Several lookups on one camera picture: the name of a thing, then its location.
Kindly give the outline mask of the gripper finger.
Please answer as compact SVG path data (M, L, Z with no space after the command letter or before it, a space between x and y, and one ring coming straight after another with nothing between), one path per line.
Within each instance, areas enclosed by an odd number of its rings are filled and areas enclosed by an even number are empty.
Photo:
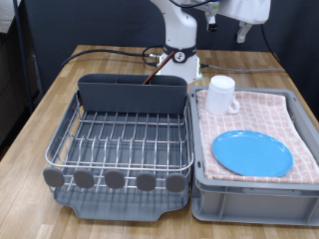
M208 32L215 32L217 30L217 24L215 21L214 14L207 14L206 15L206 22L207 22L206 30Z
M236 35L236 42L238 44L242 44L245 42L246 39L246 35L249 32L249 30L251 29L252 25L246 22L239 22L239 30L237 32Z

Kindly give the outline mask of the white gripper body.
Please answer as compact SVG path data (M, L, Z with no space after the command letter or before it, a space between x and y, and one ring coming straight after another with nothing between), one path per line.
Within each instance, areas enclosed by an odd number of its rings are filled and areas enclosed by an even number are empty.
M271 0L217 0L201 6L207 16L216 14L249 24L268 20Z

